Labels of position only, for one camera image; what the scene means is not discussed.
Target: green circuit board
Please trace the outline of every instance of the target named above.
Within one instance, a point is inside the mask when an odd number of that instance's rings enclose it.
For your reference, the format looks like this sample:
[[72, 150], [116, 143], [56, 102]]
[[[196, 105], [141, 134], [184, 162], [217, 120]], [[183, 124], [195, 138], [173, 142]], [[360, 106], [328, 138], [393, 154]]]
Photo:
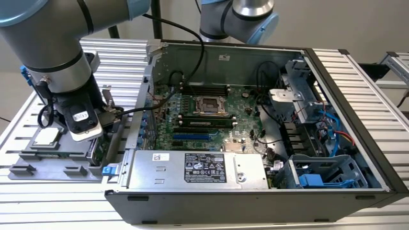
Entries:
[[[159, 87], [156, 98], [165, 98], [168, 92], [167, 86]], [[173, 129], [180, 127], [177, 123], [179, 114], [195, 115], [197, 98], [205, 97], [175, 94], [161, 110], [157, 111], [156, 149], [221, 151], [227, 143], [241, 143], [244, 153], [264, 152], [265, 146], [255, 147], [253, 140], [251, 140], [251, 131], [253, 130], [257, 134], [263, 129], [260, 117], [255, 115], [257, 111], [256, 98], [255, 96], [243, 97], [243, 93], [251, 94], [251, 90], [243, 87], [232, 87], [229, 95], [220, 97], [224, 100], [225, 116], [235, 115], [237, 125], [233, 128], [207, 128], [211, 136], [209, 141], [173, 139]], [[179, 141], [179, 144], [183, 142], [183, 146], [173, 146], [173, 141]]]

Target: gray robot arm segment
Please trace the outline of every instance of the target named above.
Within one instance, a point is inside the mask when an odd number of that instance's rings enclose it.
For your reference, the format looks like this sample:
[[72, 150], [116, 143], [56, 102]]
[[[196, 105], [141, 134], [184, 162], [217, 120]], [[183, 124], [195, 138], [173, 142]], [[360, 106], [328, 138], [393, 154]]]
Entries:
[[233, 37], [247, 44], [263, 44], [279, 23], [273, 0], [203, 0], [201, 15], [200, 33], [208, 42]]

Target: blue robot arm cap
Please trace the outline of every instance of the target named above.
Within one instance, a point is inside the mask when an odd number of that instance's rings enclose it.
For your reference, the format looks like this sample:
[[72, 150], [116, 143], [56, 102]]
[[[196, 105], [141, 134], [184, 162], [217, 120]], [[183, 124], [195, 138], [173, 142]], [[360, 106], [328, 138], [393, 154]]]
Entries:
[[127, 0], [129, 9], [129, 20], [148, 12], [151, 0]]
[[273, 34], [276, 27], [279, 24], [279, 14], [272, 13], [271, 16], [267, 18], [264, 23], [260, 25], [257, 30], [255, 31], [253, 35], [247, 41], [247, 44], [257, 45], [264, 44], [267, 39]]
[[34, 16], [48, 0], [2, 0], [0, 27], [15, 25]]

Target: motherboard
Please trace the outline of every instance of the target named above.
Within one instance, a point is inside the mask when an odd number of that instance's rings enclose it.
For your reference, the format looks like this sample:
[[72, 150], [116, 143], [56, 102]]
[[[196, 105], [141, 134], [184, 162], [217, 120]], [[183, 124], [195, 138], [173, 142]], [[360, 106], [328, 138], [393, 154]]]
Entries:
[[[157, 103], [172, 90], [157, 87]], [[156, 111], [156, 118], [156, 150], [265, 152], [265, 146], [255, 142], [263, 124], [249, 88], [188, 86]]]

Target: metal frame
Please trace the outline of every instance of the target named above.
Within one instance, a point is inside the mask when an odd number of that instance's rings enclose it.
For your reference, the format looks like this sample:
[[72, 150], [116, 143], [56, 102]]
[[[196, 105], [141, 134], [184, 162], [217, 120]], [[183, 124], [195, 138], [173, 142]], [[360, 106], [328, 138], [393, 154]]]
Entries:
[[409, 53], [387, 52], [380, 64], [392, 69], [409, 87]]

